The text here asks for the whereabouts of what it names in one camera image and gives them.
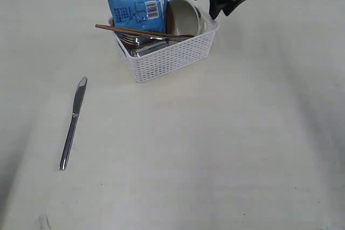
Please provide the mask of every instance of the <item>chopstick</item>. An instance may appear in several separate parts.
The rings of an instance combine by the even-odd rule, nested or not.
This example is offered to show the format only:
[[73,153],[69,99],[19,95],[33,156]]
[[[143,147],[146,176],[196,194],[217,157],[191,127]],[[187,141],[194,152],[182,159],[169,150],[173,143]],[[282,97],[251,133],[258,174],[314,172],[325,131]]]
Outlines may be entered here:
[[142,31],[142,30],[136,30],[136,29],[128,29],[128,28],[122,28],[117,26],[109,26],[109,25],[102,25],[102,24],[96,24],[97,28],[104,29],[104,30],[110,30],[114,32],[123,32],[123,33],[129,33],[133,35],[142,35],[142,36],[158,36],[158,37],[168,37],[168,38],[192,38],[194,35],[191,34],[184,34],[184,35],[173,35],[173,34],[167,34],[167,33],[158,33],[158,32],[148,32],[148,31]]

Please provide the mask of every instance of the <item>white basket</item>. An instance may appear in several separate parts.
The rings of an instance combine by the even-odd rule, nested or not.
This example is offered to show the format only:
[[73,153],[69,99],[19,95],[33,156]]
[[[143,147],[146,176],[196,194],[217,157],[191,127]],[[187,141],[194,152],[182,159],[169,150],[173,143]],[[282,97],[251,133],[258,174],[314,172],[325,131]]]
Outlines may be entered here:
[[199,9],[205,22],[204,33],[173,44],[141,57],[132,57],[114,33],[120,55],[124,58],[132,76],[138,83],[144,83],[159,76],[178,70],[208,56],[218,23]]

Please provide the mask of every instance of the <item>knife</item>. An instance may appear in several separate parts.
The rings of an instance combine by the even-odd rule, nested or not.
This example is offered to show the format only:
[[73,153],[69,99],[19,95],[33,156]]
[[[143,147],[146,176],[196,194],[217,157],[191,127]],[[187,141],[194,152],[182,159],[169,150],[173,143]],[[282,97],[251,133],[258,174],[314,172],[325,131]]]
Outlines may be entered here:
[[80,80],[77,87],[77,91],[74,96],[72,119],[71,119],[70,128],[67,133],[63,155],[61,156],[60,170],[65,170],[67,168],[67,162],[70,156],[74,131],[75,131],[75,127],[77,126],[80,108],[81,108],[82,100],[85,94],[86,84],[87,84],[87,77],[85,76]]

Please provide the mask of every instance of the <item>table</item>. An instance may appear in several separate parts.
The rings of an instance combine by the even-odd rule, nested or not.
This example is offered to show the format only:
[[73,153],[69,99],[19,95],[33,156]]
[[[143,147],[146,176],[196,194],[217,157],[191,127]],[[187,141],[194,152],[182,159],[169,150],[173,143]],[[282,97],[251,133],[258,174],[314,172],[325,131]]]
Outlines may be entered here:
[[345,226],[345,0],[249,0],[208,58],[144,84],[94,28],[107,0],[0,3],[3,229]]

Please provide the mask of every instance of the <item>snack bag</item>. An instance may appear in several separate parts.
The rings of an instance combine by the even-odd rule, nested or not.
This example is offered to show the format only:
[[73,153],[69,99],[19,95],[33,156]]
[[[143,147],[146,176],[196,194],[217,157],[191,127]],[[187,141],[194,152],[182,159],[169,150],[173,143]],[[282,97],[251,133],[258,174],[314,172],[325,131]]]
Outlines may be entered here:
[[108,0],[118,27],[165,33],[168,0]]

